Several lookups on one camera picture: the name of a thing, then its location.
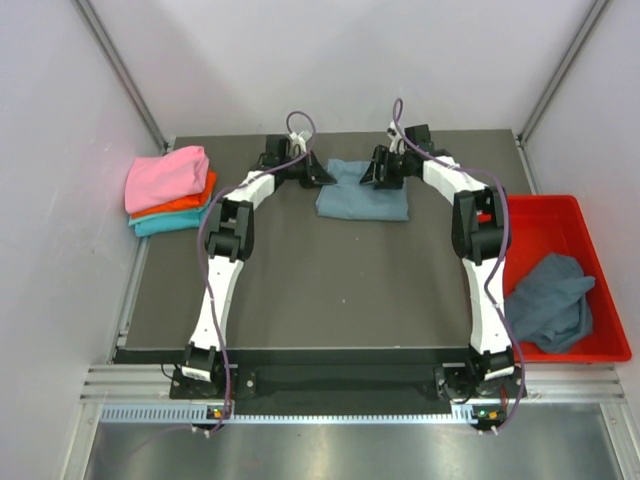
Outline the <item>grey-blue polo shirt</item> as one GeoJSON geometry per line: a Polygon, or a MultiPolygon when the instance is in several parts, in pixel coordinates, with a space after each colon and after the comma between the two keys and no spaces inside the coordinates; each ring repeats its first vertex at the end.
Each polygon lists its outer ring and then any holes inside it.
{"type": "Polygon", "coordinates": [[[408,221],[407,188],[384,190],[361,184],[369,166],[366,161],[330,159],[327,171],[336,183],[320,190],[315,203],[317,214],[340,220],[408,221]]]}

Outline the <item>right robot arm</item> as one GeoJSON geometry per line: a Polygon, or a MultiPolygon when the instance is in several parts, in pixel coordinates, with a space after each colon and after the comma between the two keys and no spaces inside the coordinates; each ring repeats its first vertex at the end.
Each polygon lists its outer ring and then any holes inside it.
{"type": "Polygon", "coordinates": [[[460,166],[448,153],[429,152],[433,142],[426,124],[401,130],[393,121],[386,134],[390,144],[375,147],[360,183],[392,190],[415,177],[451,205],[451,243],[467,276],[472,314],[466,380],[474,393],[490,395],[515,372],[503,293],[511,241],[506,193],[496,183],[476,179],[476,169],[460,166]]]}

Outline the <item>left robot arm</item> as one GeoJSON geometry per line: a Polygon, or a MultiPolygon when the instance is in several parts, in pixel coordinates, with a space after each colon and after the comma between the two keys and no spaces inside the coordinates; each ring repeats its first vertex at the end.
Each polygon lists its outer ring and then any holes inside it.
{"type": "Polygon", "coordinates": [[[207,210],[199,233],[205,254],[203,304],[180,367],[205,396],[216,396],[226,387],[227,319],[237,280],[253,253],[256,210],[287,180],[304,188],[335,183],[313,153],[313,141],[309,131],[268,136],[265,151],[243,181],[225,188],[207,210]]]}

